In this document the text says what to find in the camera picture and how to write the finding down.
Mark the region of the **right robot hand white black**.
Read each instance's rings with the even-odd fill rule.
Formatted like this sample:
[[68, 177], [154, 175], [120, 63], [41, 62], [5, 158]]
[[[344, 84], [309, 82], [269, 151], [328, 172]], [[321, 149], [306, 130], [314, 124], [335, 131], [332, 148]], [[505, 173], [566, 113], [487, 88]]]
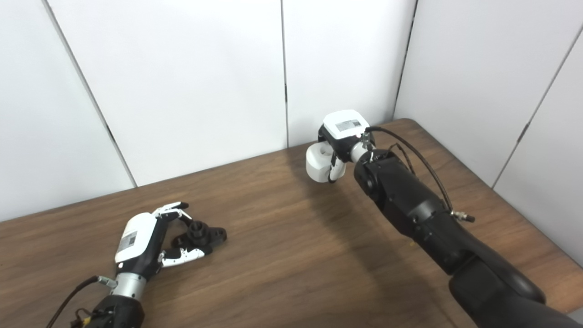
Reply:
[[342, 110], [325, 116], [318, 130], [318, 141], [306, 152], [306, 170], [318, 183], [335, 183], [344, 175], [347, 163], [356, 163], [376, 147], [367, 133], [369, 123], [355, 110]]

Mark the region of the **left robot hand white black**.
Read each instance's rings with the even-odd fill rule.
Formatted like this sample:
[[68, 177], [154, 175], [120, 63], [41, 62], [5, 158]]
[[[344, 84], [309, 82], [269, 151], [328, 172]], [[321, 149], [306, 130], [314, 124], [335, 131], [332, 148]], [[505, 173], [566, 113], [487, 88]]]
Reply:
[[115, 274], [131, 273], [147, 281], [162, 268], [174, 267], [208, 256], [213, 246], [208, 241], [194, 241], [191, 232], [185, 232], [172, 241], [171, 248], [163, 249], [163, 243], [173, 220], [180, 220], [187, 228], [201, 224], [205, 233], [210, 227], [195, 221], [185, 212], [187, 203], [163, 205], [152, 213], [140, 213], [127, 222], [115, 254]]

